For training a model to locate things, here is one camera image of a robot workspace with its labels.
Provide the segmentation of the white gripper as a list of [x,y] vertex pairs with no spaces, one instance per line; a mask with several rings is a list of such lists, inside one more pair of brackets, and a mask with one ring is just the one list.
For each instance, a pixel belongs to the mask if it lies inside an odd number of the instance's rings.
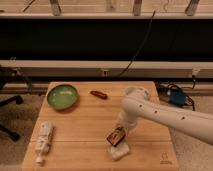
[[121,111],[117,117],[117,124],[124,127],[126,130],[131,130],[137,125],[137,120],[137,116]]

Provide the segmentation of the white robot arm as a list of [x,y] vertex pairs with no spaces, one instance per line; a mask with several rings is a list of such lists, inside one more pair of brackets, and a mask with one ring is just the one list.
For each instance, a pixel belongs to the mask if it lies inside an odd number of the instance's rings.
[[150,101],[150,93],[144,87],[128,87],[121,101],[118,123],[132,129],[139,117],[213,145],[213,114],[156,104]]

